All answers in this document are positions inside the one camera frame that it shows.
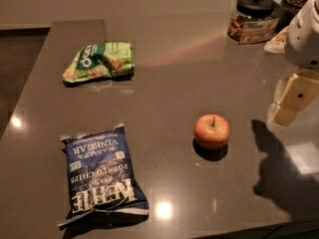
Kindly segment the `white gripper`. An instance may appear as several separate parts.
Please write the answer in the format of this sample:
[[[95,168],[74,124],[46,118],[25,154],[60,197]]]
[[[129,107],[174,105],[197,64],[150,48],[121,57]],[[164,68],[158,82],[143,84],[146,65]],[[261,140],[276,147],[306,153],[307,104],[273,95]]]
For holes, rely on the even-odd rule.
[[[285,55],[305,69],[278,81],[268,119],[280,125],[291,124],[319,96],[319,0],[308,0],[291,20]]]

